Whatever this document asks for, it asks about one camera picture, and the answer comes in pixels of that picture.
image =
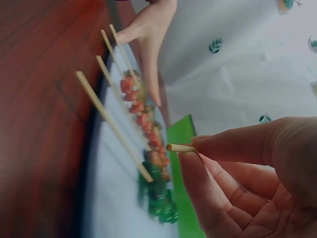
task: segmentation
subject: fingernail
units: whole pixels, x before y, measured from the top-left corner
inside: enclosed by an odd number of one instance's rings
[[[195,136],[191,139],[192,142],[201,142],[205,139],[209,138],[209,135],[198,135],[198,136]]]

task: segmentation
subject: skewer tip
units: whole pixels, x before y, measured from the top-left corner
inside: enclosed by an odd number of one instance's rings
[[[166,149],[171,152],[197,152],[195,147],[187,145],[167,144]]]
[[[171,145],[171,144],[167,144],[167,145],[166,145],[166,150],[167,150],[167,151],[171,151],[171,149],[172,149],[172,145]]]

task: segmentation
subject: bamboo skewer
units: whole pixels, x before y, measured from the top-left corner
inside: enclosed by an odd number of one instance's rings
[[[195,147],[187,145],[176,145],[176,144],[167,144],[166,149],[171,152],[196,152]]]
[[[132,160],[137,165],[137,167],[138,167],[140,173],[142,174],[142,176],[144,177],[144,179],[147,182],[153,182],[153,178],[151,177],[151,175],[148,173],[148,171],[145,169],[145,167],[139,161],[137,156],[135,156],[135,154],[131,150],[128,142],[125,140],[125,138],[122,135],[122,133],[117,129],[117,127],[116,127],[115,123],[113,122],[112,118],[108,115],[106,109],[104,108],[103,104],[101,103],[101,101],[99,100],[99,98],[95,94],[94,90],[90,86],[90,84],[89,84],[88,80],[86,79],[84,73],[81,72],[81,71],[77,71],[76,72],[76,76],[78,77],[78,80],[80,81],[81,85],[84,87],[85,91],[87,92],[88,96],[90,97],[91,101],[93,102],[93,104],[95,105],[95,107],[97,108],[97,110],[99,111],[101,116],[103,117],[103,119],[105,121],[107,121],[107,123],[111,127],[111,129],[114,132],[114,134],[120,140],[123,148],[128,152],[128,154],[130,155]]]
[[[121,53],[122,53],[123,59],[124,59],[125,63],[127,64],[128,68],[129,68],[129,72],[130,72],[130,74],[131,74],[131,76],[132,76],[132,78],[133,78],[133,80],[134,80],[134,83],[135,83],[135,85],[140,89],[140,88],[141,88],[141,85],[140,85],[140,83],[139,83],[139,81],[138,81],[138,79],[137,79],[137,76],[135,75],[135,73],[134,73],[134,71],[133,71],[133,69],[132,69],[131,63],[130,63],[130,61],[129,61],[129,59],[128,59],[128,56],[127,56],[127,54],[126,54],[124,48],[122,47],[122,45],[121,45],[121,44],[119,43],[119,41],[118,41],[117,33],[116,33],[116,31],[115,31],[115,29],[114,29],[114,27],[113,27],[112,24],[110,25],[110,29],[111,29],[111,31],[112,31],[112,33],[113,33],[114,39],[115,39],[115,41],[116,41],[118,47],[119,47],[119,49],[120,49],[120,51],[121,51]]]
[[[118,87],[116,86],[116,84],[113,82],[112,77],[111,77],[109,71],[107,70],[107,67],[106,67],[103,59],[101,58],[101,56],[96,56],[96,59],[97,59],[97,61],[99,63],[99,66],[100,66],[102,72],[104,73],[104,75],[105,75],[110,87],[113,89],[114,95],[116,96],[117,100],[121,104],[124,113],[129,118],[130,123],[133,125],[133,127],[136,130],[137,134],[140,136],[140,138],[141,138],[141,140],[142,140],[142,142],[143,142],[143,144],[145,146],[145,149],[147,151],[151,151],[151,148],[150,148],[150,146],[148,144],[148,141],[145,139],[145,137],[141,133],[139,126],[135,123],[132,115],[130,114],[129,110],[127,109],[127,107],[126,107],[126,105],[125,105],[125,103],[124,103],[124,101],[123,101],[123,99],[122,99],[122,97],[120,95],[120,91],[119,91]]]
[[[118,61],[116,60],[116,58],[115,58],[115,56],[114,56],[114,51],[113,51],[113,48],[112,48],[112,46],[111,46],[111,44],[110,44],[109,38],[108,38],[108,36],[106,35],[106,32],[105,32],[104,30],[101,30],[101,34],[102,34],[103,37],[104,37],[104,40],[105,40],[105,42],[106,42],[106,45],[107,45],[107,47],[108,47],[108,49],[109,49],[109,52],[110,52],[110,54],[111,54],[111,56],[112,56],[113,62],[114,62],[114,64],[115,64],[115,66],[117,67],[118,71],[119,71],[120,74],[121,74],[121,78],[124,79],[125,76],[124,76],[124,74],[123,74],[123,72],[122,72],[122,70],[121,70],[121,68],[120,68],[120,65],[119,65]]]

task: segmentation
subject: finger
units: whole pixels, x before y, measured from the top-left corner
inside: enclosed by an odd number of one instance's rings
[[[132,22],[127,28],[117,33],[118,42],[121,44],[125,44],[138,39],[139,37],[141,37],[141,29],[141,26],[139,26],[137,23]]]
[[[201,228],[208,237],[236,237],[241,228],[225,210],[231,207],[230,203],[208,176],[202,160],[193,152],[179,153],[178,157],[183,182]]]
[[[157,106],[161,106],[159,93],[159,78],[158,78],[158,56],[159,47],[155,41],[145,39],[140,41],[141,44],[141,59],[143,64],[143,73],[147,83],[147,90]]]
[[[204,156],[202,156],[202,159],[232,206],[255,216],[267,203],[267,200],[263,197],[249,193],[242,188],[216,161]]]
[[[220,162],[220,165],[247,191],[266,199],[272,200],[280,185],[274,170],[244,163]]]
[[[285,119],[231,129],[213,136],[193,138],[192,145],[215,161],[271,165],[271,151]]]

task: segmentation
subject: white tablecloth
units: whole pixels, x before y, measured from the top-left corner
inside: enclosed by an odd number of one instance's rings
[[[280,15],[275,0],[179,0],[159,57],[171,121],[192,114],[197,134],[214,134],[317,116],[317,1],[301,2]]]

